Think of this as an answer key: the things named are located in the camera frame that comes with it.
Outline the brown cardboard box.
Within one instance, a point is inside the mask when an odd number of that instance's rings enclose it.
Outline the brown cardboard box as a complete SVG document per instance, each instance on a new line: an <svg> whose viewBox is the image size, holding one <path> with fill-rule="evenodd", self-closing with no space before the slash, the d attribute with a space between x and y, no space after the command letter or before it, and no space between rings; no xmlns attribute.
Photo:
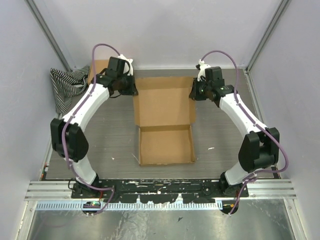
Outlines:
<svg viewBox="0 0 320 240"><path fill-rule="evenodd" d="M144 77L135 81L134 121L139 128L141 166L191 164L196 160L192 124L193 77Z"/></svg>
<svg viewBox="0 0 320 240"><path fill-rule="evenodd" d="M95 66L95 73L100 74L104 69L108 67L109 60L108 59L99 59L94 61L94 66ZM90 85L93 81L95 74L94 74L94 68L93 64L91 64L90 69L89 69L89 74L87 78L87 83Z"/></svg>

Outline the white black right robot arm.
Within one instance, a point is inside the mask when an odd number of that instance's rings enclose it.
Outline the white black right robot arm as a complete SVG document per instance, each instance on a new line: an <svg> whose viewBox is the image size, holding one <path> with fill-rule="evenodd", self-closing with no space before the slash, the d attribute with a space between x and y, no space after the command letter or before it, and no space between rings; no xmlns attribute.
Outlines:
<svg viewBox="0 0 320 240"><path fill-rule="evenodd" d="M238 162L219 178L223 196L232 197L246 177L252 178L259 170L275 165L279 160L279 131L259 121L241 100L234 86L226 85L222 69L205 63L196 65L189 98L195 101L211 100L232 120L243 137Z"/></svg>

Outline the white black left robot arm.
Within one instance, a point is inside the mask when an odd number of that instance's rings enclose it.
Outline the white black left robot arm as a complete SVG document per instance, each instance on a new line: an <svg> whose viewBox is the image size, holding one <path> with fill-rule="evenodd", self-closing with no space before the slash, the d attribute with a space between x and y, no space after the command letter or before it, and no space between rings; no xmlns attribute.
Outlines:
<svg viewBox="0 0 320 240"><path fill-rule="evenodd" d="M75 176L76 187L91 199L108 189L101 187L99 176L90 164L86 127L100 106L113 98L115 92L124 96L138 95L133 59L123 54L110 57L106 68L97 72L93 64L92 72L91 83L79 102L69 113L50 123L52 149L65 159Z"/></svg>

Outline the closed brown cardboard box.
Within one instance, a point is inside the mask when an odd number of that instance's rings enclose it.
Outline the closed brown cardboard box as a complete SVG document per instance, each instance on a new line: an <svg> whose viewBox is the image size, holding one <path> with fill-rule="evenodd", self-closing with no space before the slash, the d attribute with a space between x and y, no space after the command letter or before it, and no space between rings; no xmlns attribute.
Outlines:
<svg viewBox="0 0 320 240"><path fill-rule="evenodd" d="M99 59L94 61L94 66L95 66L95 73L100 74L104 69L108 67L109 60L108 59ZM94 68L93 64L91 64L90 69L89 69L89 74L87 78L87 83L90 85L93 81L95 74L94 74Z"/></svg>

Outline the striped black white cloth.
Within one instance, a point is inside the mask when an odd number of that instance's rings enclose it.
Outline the striped black white cloth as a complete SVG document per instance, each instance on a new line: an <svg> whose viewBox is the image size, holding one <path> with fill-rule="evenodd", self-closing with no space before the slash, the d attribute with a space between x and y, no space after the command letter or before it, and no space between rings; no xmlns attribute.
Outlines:
<svg viewBox="0 0 320 240"><path fill-rule="evenodd" d="M73 97L86 91L89 71L89 65L76 71L50 69L49 74L55 99L55 111L58 115L67 112L72 104Z"/></svg>

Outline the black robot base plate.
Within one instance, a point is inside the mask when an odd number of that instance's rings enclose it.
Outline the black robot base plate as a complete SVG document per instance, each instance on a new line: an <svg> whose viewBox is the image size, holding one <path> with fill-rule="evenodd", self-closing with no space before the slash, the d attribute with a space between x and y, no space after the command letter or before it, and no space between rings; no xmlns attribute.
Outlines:
<svg viewBox="0 0 320 240"><path fill-rule="evenodd" d="M184 204L189 203L214 203L215 198L248 197L247 189L241 193L241 184L222 189L222 184L216 179L102 179L99 181L101 188L113 188L114 195L107 190L99 192L87 186L75 183L69 189L72 199L101 198L106 202L111 198L111 203L136 203L154 204L174 203L182 197Z"/></svg>

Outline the aluminium front frame rail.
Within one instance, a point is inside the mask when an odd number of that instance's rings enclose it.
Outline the aluminium front frame rail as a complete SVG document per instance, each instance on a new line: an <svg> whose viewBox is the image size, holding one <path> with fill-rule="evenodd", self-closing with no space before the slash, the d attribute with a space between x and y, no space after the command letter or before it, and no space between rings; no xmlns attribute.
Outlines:
<svg viewBox="0 0 320 240"><path fill-rule="evenodd" d="M296 198L293 185L288 179L258 179L223 189L217 179L103 179L102 192L81 188L74 180L32 181L25 198L27 200L95 199L113 203L135 203L141 201L174 202L178 199L190 203L196 199L206 203L214 199L241 198Z"/></svg>

